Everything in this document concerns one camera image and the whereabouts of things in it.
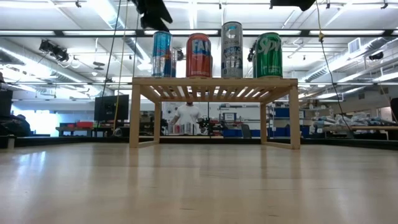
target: computer monitor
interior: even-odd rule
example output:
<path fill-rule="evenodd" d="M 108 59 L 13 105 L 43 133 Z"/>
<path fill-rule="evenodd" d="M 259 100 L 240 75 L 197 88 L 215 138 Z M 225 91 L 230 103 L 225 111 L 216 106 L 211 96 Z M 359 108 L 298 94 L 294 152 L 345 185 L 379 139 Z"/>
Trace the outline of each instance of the computer monitor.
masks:
<path fill-rule="evenodd" d="M 0 116 L 10 116 L 12 105 L 12 91 L 0 90 Z"/>
<path fill-rule="evenodd" d="M 118 96 L 104 96 L 95 98 L 95 121 L 114 120 Z M 129 95 L 120 95 L 118 104 L 118 117 L 116 120 L 129 119 Z"/>

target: green soda can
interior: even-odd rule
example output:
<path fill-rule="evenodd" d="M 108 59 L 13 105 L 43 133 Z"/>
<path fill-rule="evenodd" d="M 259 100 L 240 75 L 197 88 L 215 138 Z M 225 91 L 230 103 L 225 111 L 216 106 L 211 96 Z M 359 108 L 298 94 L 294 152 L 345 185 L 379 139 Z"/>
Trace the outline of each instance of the green soda can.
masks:
<path fill-rule="evenodd" d="M 261 34 L 256 44 L 256 76 L 281 77 L 282 71 L 282 41 L 279 34 L 269 32 Z"/>

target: fluorescent light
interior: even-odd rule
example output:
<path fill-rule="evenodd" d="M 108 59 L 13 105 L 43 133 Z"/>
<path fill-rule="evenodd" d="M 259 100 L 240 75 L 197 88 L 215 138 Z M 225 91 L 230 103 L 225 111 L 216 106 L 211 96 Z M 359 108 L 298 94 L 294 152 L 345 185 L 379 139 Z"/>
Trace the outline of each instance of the fluorescent light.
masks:
<path fill-rule="evenodd" d="M 325 35 L 381 35 L 384 30 L 324 30 Z M 311 30 L 310 35 L 319 35 L 319 30 Z"/>
<path fill-rule="evenodd" d="M 373 82 L 383 82 L 383 81 L 390 80 L 393 78 L 398 78 L 398 72 L 394 72 L 394 73 L 387 74 L 387 75 L 382 75 L 379 78 L 373 79 L 372 81 Z"/>
<path fill-rule="evenodd" d="M 373 85 L 374 83 L 336 83 L 337 85 Z"/>
<path fill-rule="evenodd" d="M 352 90 L 345 91 L 344 93 L 353 93 L 358 90 L 362 90 L 364 87 L 353 88 Z"/>
<path fill-rule="evenodd" d="M 55 35 L 50 30 L 0 30 L 0 35 Z"/>
<path fill-rule="evenodd" d="M 71 30 L 71 31 L 63 31 L 64 35 L 114 35 L 114 30 Z M 136 31 L 127 30 L 126 35 L 135 35 Z M 115 35 L 124 35 L 124 30 L 117 30 Z"/>
<path fill-rule="evenodd" d="M 361 74 L 356 73 L 354 75 L 349 75 L 349 76 L 347 76 L 345 78 L 342 78 L 341 80 L 338 80 L 337 82 L 338 83 L 347 82 L 347 81 L 353 80 L 354 78 L 357 78 L 357 77 L 360 77 L 360 76 L 361 76 Z"/>
<path fill-rule="evenodd" d="M 267 32 L 275 32 L 279 35 L 300 35 L 300 30 L 243 30 L 243 35 L 261 35 Z"/>
<path fill-rule="evenodd" d="M 145 30 L 145 35 L 154 35 L 157 30 Z M 216 35 L 218 34 L 218 30 L 170 30 L 170 33 L 173 35 L 191 35 L 196 33 L 207 34 L 207 35 Z"/>
<path fill-rule="evenodd" d="M 336 93 L 325 93 L 320 96 L 317 96 L 318 99 L 325 99 L 336 96 Z"/>

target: workbench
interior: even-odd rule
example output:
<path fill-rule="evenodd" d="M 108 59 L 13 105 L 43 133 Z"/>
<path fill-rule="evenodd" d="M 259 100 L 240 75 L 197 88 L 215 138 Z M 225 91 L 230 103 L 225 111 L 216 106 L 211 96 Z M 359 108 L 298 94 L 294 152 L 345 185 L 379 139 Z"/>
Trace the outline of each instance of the workbench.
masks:
<path fill-rule="evenodd" d="M 162 102 L 252 102 L 260 103 L 261 144 L 300 149 L 298 81 L 293 78 L 132 78 L 130 148 L 158 144 Z M 141 95 L 155 104 L 154 140 L 139 143 Z M 289 95 L 290 144 L 267 142 L 266 105 Z"/>

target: white shirt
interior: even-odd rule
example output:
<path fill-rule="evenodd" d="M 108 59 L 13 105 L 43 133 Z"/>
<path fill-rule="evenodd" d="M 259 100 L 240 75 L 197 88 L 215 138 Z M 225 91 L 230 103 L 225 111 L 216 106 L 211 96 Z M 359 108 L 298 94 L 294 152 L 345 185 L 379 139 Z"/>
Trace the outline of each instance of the white shirt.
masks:
<path fill-rule="evenodd" d="M 178 107 L 175 115 L 179 117 L 177 124 L 180 125 L 180 134 L 200 134 L 197 120 L 201 118 L 200 110 L 197 106 L 186 104 Z"/>

